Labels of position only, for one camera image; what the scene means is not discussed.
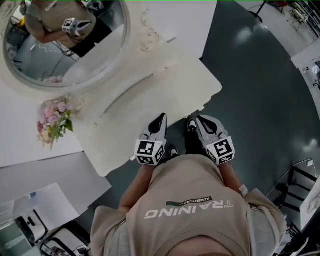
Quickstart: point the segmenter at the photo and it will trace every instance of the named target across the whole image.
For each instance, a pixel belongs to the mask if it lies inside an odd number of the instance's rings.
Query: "gray floor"
[[[221,82],[222,91],[201,113],[220,119],[229,131],[236,150],[232,165],[249,190],[259,188],[266,194],[299,161],[311,158],[320,166],[320,120],[303,77],[277,39],[236,2],[217,3],[203,63]],[[177,122],[167,133],[181,153],[185,123]],[[112,189],[77,222],[90,231],[97,206],[116,208],[138,167],[127,162],[111,172],[106,178]],[[305,163],[299,167],[314,175]],[[292,210],[283,211],[288,220],[299,218]]]

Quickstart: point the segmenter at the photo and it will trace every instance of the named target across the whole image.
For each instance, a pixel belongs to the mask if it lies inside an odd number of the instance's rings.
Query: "mirror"
[[[124,13],[120,1],[21,1],[6,30],[8,63],[41,86],[88,81],[120,53]]]

